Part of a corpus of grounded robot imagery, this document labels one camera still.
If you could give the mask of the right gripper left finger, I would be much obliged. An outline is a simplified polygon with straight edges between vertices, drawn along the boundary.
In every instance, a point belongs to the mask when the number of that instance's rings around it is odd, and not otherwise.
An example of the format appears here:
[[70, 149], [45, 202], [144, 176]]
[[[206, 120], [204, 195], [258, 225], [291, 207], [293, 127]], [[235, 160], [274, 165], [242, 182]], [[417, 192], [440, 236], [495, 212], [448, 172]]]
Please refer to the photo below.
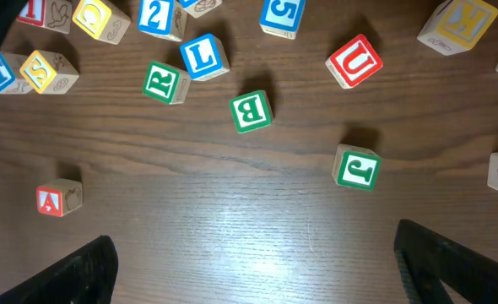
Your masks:
[[0, 295], [0, 303], [109, 304], [118, 273], [109, 236], [99, 236], [40, 273]]

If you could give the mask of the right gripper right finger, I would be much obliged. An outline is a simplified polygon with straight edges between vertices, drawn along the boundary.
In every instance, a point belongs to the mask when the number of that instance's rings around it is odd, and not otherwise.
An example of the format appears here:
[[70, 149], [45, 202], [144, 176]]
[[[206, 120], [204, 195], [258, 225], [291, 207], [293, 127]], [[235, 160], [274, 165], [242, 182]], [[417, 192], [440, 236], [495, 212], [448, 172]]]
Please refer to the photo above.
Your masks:
[[498, 303], [498, 263], [412, 220], [401, 219], [393, 247], [410, 303], [451, 303], [448, 285], [470, 303]]

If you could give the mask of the red A block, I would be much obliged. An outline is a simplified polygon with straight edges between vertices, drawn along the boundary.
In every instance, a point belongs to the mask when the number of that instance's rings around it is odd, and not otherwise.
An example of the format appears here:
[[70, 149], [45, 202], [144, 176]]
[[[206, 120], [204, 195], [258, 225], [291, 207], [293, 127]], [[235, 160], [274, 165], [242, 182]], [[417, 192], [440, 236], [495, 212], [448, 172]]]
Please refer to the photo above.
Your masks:
[[41, 214], [63, 217], [84, 205], [83, 184], [58, 178], [36, 189], [37, 210]]

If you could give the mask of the red I block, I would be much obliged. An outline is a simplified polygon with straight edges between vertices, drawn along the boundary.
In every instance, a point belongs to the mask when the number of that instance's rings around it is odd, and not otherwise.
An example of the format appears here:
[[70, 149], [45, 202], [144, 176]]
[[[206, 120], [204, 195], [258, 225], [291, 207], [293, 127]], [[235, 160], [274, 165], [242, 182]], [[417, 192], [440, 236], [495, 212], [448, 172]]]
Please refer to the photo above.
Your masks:
[[70, 33], [73, 5], [67, 0], [29, 0], [17, 20], [63, 34]]

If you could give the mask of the blue 2 block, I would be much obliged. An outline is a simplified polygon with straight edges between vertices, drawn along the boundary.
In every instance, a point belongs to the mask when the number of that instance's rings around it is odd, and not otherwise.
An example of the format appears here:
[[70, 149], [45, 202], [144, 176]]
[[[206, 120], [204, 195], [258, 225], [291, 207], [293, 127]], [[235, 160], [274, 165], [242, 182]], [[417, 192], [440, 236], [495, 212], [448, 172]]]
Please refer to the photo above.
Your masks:
[[141, 0], [138, 30], [168, 41], [181, 42], [187, 12], [175, 0]]

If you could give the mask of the green J block lower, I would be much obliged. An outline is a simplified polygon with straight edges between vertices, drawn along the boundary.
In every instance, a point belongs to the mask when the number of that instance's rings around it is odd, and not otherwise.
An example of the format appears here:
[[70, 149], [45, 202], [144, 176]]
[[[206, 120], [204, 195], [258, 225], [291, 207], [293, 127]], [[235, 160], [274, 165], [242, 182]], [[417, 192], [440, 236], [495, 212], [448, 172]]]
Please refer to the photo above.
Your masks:
[[333, 163], [333, 180], [339, 186], [372, 191], [381, 163], [382, 158], [371, 149], [339, 144]]

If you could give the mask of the green R block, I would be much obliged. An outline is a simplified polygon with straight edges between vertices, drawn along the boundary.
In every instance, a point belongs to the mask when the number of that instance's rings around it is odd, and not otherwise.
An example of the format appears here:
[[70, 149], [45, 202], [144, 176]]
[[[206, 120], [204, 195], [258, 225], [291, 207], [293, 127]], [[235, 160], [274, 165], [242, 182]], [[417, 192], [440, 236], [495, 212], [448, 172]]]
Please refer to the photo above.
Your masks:
[[191, 83], [188, 72], [162, 62], [151, 62], [142, 93], [167, 105], [185, 102]]

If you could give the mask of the yellow S block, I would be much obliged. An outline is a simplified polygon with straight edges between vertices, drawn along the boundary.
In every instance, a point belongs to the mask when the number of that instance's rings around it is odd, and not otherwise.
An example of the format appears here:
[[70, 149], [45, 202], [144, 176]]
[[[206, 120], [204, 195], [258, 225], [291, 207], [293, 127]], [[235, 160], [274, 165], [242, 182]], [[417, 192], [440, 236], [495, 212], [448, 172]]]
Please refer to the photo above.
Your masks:
[[77, 69], [63, 54], [42, 50], [33, 51], [19, 72], [41, 95], [64, 95], [79, 78]]

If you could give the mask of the red U block right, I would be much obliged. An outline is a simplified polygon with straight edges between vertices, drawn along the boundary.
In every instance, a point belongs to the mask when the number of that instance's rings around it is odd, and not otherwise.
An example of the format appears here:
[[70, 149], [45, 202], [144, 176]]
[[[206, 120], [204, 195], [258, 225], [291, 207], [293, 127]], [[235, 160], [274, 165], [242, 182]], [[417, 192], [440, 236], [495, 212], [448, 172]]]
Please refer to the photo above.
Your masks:
[[383, 61], [366, 36], [359, 34], [333, 53], [325, 65], [339, 85], [349, 90], [381, 69]]

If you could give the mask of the green B block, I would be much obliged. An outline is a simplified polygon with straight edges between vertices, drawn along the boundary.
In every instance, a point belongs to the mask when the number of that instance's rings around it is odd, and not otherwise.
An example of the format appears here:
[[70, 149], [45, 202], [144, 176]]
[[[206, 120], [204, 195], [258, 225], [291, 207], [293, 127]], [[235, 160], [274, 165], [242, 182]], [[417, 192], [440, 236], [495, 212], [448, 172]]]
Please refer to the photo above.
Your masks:
[[230, 100], [229, 106], [238, 133], [249, 133], [273, 123], [273, 111], [264, 90], [237, 96]]

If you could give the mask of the yellow K block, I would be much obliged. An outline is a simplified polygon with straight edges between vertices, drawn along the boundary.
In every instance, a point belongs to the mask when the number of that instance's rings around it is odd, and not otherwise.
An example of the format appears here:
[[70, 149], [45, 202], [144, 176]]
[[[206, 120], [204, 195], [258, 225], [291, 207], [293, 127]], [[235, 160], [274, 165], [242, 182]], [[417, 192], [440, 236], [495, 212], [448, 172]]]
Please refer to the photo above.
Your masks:
[[444, 56], [470, 51], [498, 9], [482, 0], [446, 0], [429, 17], [417, 40]]

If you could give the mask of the blue L block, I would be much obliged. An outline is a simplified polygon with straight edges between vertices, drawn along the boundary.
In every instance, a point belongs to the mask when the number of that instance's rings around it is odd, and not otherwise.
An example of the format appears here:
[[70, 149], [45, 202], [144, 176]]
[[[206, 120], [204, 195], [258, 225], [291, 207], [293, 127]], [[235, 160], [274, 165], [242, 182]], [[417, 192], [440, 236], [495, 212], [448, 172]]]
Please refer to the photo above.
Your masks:
[[211, 33], [182, 44], [180, 52], [192, 80], [207, 81], [230, 71], [223, 44]]

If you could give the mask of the yellow C block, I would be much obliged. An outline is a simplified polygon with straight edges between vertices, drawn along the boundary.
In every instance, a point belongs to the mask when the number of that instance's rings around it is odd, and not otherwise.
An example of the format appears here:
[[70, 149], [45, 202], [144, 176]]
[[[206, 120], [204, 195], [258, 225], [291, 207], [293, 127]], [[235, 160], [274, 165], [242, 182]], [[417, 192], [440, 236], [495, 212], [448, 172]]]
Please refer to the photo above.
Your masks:
[[97, 41], [118, 45], [131, 19], [108, 0], [80, 0], [72, 21]]

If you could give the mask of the blue 5 block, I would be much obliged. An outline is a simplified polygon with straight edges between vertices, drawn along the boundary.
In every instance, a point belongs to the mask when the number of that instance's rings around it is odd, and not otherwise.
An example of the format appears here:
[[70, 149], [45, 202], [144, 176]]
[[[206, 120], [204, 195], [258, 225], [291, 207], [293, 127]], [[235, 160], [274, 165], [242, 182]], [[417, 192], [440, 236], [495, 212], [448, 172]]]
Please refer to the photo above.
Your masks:
[[265, 0], [259, 24], [264, 33], [294, 40], [306, 0]]

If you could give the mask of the blue P block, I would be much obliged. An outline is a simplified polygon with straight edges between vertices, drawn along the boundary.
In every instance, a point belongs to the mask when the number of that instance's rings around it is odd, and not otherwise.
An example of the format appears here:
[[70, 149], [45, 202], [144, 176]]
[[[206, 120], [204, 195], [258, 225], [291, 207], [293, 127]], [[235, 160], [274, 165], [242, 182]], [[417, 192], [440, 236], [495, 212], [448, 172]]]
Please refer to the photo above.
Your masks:
[[182, 8], [195, 19], [217, 8], [222, 2], [222, 0], [179, 0]]

